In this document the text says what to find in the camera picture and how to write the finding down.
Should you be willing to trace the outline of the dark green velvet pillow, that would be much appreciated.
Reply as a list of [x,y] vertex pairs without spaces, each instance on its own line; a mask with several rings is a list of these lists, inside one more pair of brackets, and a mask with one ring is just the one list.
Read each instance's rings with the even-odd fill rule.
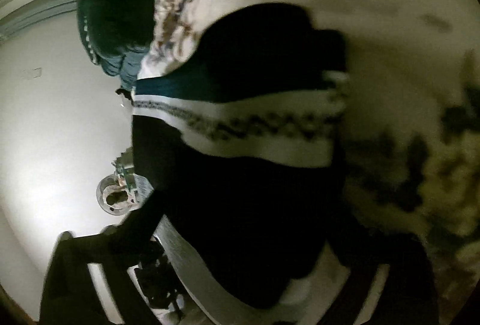
[[92,64],[120,79],[130,97],[153,41],[155,0],[77,0],[80,40]]

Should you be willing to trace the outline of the black white patterned sweater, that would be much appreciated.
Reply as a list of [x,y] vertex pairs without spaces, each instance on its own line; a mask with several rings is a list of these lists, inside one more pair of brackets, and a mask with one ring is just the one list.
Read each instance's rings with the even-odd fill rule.
[[[291,4],[214,22],[187,62],[137,81],[133,158],[161,191],[160,240],[218,324],[331,324],[350,275],[333,227],[373,224],[345,195],[346,43]],[[353,324],[368,324],[388,266]]]

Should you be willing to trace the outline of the white floral bed blanket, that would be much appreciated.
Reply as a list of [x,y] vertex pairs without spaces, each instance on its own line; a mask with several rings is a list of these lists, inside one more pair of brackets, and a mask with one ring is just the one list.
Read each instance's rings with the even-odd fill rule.
[[367,222],[420,239],[438,324],[478,323],[479,1],[155,0],[137,81],[185,64],[214,22],[267,3],[342,35],[346,198]]

